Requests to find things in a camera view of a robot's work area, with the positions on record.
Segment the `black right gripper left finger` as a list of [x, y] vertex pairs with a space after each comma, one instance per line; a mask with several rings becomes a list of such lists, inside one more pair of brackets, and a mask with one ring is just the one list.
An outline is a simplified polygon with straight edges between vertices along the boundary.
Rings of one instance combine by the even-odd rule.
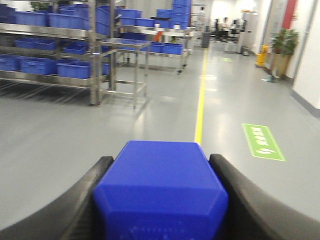
[[2, 240], [94, 240], [93, 191], [114, 162], [101, 157], [66, 192], [42, 209], [0, 231]]

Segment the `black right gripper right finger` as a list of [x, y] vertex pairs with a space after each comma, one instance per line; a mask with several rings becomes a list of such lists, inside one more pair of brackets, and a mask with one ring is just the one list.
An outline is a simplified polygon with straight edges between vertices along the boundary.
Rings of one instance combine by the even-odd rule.
[[223, 155], [208, 163], [229, 196], [220, 240], [318, 240], [320, 222], [280, 202], [249, 180]]

